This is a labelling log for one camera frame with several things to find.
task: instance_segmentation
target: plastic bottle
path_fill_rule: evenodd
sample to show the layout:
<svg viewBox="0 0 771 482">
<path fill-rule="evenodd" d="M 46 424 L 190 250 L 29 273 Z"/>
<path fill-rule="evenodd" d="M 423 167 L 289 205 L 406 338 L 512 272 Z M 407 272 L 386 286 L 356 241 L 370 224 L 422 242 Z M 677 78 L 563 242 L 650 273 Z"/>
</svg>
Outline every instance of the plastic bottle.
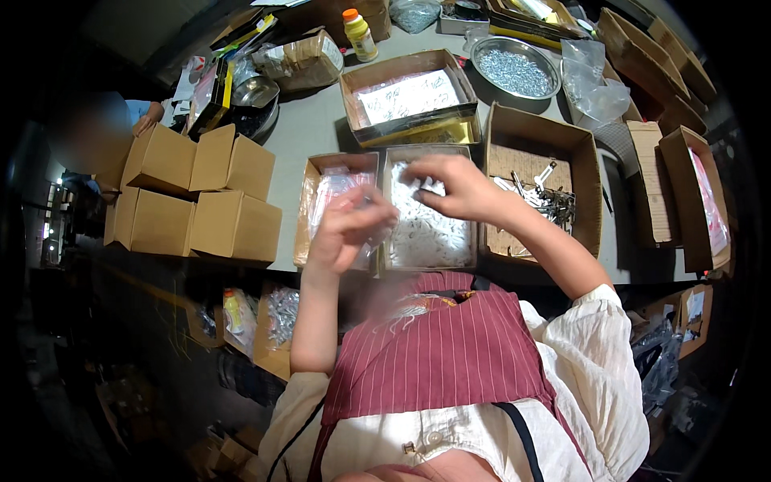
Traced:
<svg viewBox="0 0 771 482">
<path fill-rule="evenodd" d="M 244 332 L 244 325 L 241 323 L 241 314 L 238 311 L 238 300 L 231 289 L 226 289 L 224 295 L 223 306 L 227 312 L 227 319 L 230 322 L 227 324 L 227 330 L 234 335 L 240 335 Z"/>
<path fill-rule="evenodd" d="M 351 41 L 356 58 L 360 62 L 375 60 L 375 57 L 378 56 L 378 48 L 375 47 L 375 41 L 372 40 L 369 25 L 359 15 L 359 11 L 355 8 L 349 8 L 342 13 L 342 18 L 345 23 L 345 36 Z"/>
</svg>

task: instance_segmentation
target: workbench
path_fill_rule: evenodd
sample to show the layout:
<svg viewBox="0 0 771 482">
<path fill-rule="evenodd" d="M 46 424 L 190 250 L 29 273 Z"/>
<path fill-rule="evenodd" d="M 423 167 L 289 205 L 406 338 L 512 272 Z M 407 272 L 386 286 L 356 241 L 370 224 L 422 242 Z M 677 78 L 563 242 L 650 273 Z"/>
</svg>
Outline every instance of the workbench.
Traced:
<svg viewBox="0 0 771 482">
<path fill-rule="evenodd" d="M 407 34 L 394 25 L 391 38 L 377 44 L 379 56 L 376 62 L 427 49 L 448 49 L 453 54 L 467 57 L 469 53 L 463 51 L 464 43 L 462 36 L 436 33 L 436 24 L 417 35 Z M 559 54 L 546 49 L 541 51 L 554 61 L 557 68 L 559 67 Z M 347 56 L 346 65 L 354 59 L 354 56 Z M 345 71 L 360 66 L 346 66 Z M 471 80 L 476 89 L 477 84 L 474 79 Z M 479 91 L 477 94 L 480 95 L 480 101 L 476 114 L 483 128 L 490 104 L 487 99 L 482 99 Z M 532 107 L 537 109 L 534 113 L 570 122 L 565 106 L 564 94 L 560 92 L 545 101 L 545 104 Z M 518 107 L 529 110 L 529 106 Z M 297 271 L 292 263 L 292 253 L 306 160 L 317 154 L 360 150 L 348 128 L 340 86 L 334 84 L 307 96 L 299 93 L 287 99 L 282 97 L 278 121 L 264 141 L 264 147 L 276 155 L 268 203 L 283 210 L 278 253 L 276 261 L 269 269 Z M 696 280 L 694 273 L 684 271 L 682 248 L 638 248 L 635 243 L 637 231 L 634 209 L 630 205 L 631 193 L 627 192 L 621 182 L 621 175 L 613 160 L 601 156 L 598 162 L 602 183 L 608 192 L 608 202 L 603 205 L 599 261 L 608 271 L 613 283 L 620 285 Z M 551 284 L 548 276 L 536 266 L 482 261 L 479 269 L 483 274 L 490 275 L 493 280 L 506 279 L 517 284 Z"/>
</svg>

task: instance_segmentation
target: apron strap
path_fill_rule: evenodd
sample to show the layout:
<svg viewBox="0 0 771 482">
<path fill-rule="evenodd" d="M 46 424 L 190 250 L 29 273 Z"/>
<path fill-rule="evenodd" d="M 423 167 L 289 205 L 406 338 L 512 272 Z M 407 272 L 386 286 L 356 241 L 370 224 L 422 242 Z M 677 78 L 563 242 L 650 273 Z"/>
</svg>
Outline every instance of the apron strap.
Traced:
<svg viewBox="0 0 771 482">
<path fill-rule="evenodd" d="M 514 424 L 514 429 L 522 439 L 522 447 L 525 449 L 525 455 L 527 456 L 527 463 L 530 465 L 530 472 L 533 473 L 534 482 L 544 482 L 544 475 L 540 472 L 540 466 L 538 465 L 538 457 L 535 454 L 535 446 L 533 445 L 533 437 L 530 436 L 530 430 L 527 429 L 525 419 L 522 418 L 522 414 L 512 403 L 494 403 L 500 409 L 511 418 L 511 423 Z"/>
<path fill-rule="evenodd" d="M 300 430 L 298 430 L 298 432 L 295 434 L 295 436 L 293 436 L 291 438 L 291 440 L 289 440 L 287 442 L 287 444 L 284 445 L 284 448 L 281 449 L 281 452 L 278 453 L 278 457 L 276 457 L 276 460 L 273 461 L 273 465 L 271 465 L 271 471 L 268 472 L 267 482 L 271 482 L 271 478 L 273 477 L 273 472 L 276 470 L 276 466 L 278 465 L 278 461 L 281 460 L 281 458 L 284 456 L 286 451 L 289 450 L 289 447 L 291 447 L 291 445 L 295 442 L 295 440 L 297 440 L 300 437 L 300 435 L 302 435 L 302 433 L 305 431 L 305 429 L 308 428 L 308 425 L 311 424 L 313 419 L 316 418 L 316 415 L 318 414 L 318 411 L 321 410 L 322 407 L 324 406 L 324 400 L 326 398 L 327 398 L 326 396 L 324 396 L 322 398 L 322 401 L 319 402 L 318 405 L 316 406 L 316 408 L 313 409 L 313 413 L 311 413 L 311 416 L 308 417 L 308 419 L 305 421 L 305 424 L 300 428 Z"/>
</svg>

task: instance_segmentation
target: handwritten paper sign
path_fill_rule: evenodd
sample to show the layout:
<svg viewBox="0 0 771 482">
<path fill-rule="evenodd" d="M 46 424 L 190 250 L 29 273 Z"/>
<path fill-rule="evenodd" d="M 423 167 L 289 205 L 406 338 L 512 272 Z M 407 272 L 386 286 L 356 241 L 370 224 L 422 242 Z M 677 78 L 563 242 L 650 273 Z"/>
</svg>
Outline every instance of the handwritten paper sign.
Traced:
<svg viewBox="0 0 771 482">
<path fill-rule="evenodd" d="M 359 94 L 359 100 L 372 125 L 460 103 L 447 72 L 443 70 Z"/>
</svg>

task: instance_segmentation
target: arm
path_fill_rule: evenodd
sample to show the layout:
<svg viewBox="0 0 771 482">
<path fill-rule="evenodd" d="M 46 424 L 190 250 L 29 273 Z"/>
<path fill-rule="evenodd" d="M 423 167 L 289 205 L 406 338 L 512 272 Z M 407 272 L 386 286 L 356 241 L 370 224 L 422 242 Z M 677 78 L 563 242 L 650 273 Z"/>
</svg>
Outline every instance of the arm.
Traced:
<svg viewBox="0 0 771 482">
<path fill-rule="evenodd" d="M 147 113 L 141 116 L 132 127 L 134 136 L 141 136 L 144 131 L 159 123 L 161 119 L 163 119 L 163 106 L 158 102 L 151 102 L 150 107 L 147 108 Z"/>
<path fill-rule="evenodd" d="M 365 194 L 372 203 L 359 207 Z M 300 281 L 300 305 L 289 353 L 292 373 L 332 373 L 340 276 L 356 260 L 364 242 L 384 226 L 394 225 L 398 216 L 396 208 L 373 187 L 351 189 L 327 207 Z"/>
<path fill-rule="evenodd" d="M 534 210 L 522 197 L 491 183 L 463 156 L 428 156 L 410 164 L 405 180 L 431 176 L 445 185 L 446 196 L 419 191 L 420 201 L 442 214 L 480 221 L 506 230 L 538 260 L 571 299 L 599 285 L 612 287 L 599 261 L 581 243 Z"/>
</svg>

